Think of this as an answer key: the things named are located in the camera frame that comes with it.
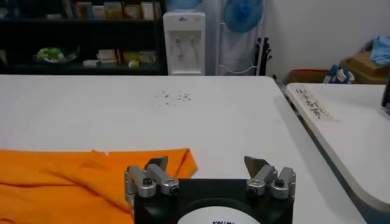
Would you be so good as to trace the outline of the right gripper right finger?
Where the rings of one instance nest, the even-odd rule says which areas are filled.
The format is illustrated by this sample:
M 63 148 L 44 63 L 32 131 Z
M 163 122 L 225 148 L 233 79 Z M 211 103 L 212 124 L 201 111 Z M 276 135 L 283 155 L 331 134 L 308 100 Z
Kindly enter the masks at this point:
M 246 181 L 247 193 L 251 197 L 269 194 L 277 200 L 295 199 L 296 173 L 290 167 L 278 171 L 265 159 L 244 157 L 250 178 Z

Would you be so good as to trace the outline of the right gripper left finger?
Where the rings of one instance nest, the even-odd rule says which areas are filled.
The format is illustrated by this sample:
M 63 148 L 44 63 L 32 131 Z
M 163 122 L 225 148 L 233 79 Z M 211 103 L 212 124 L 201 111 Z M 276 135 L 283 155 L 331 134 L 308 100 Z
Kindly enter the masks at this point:
M 133 203 L 136 195 L 142 198 L 151 198 L 160 188 L 162 194 L 177 195 L 180 189 L 179 180 L 166 173 L 168 157 L 152 158 L 144 169 L 138 166 L 129 166 L 124 173 L 125 199 Z

